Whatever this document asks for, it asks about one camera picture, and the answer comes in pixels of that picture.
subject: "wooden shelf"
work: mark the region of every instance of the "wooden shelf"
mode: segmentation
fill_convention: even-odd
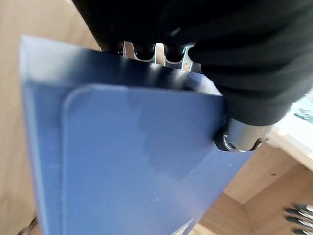
[[[235,176],[192,235],[292,235],[283,207],[313,203],[313,172],[264,143]]]
[[[313,124],[288,115],[271,131],[270,144],[290,154],[298,162],[313,171]]]

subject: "blue binder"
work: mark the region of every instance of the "blue binder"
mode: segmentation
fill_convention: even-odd
[[[215,147],[203,75],[34,37],[20,58],[45,235],[186,235],[251,155]]]

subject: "black sleeve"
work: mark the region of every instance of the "black sleeve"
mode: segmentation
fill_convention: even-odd
[[[250,125],[278,122],[313,86],[313,0],[250,1],[190,28],[190,58],[214,81],[228,114]]]

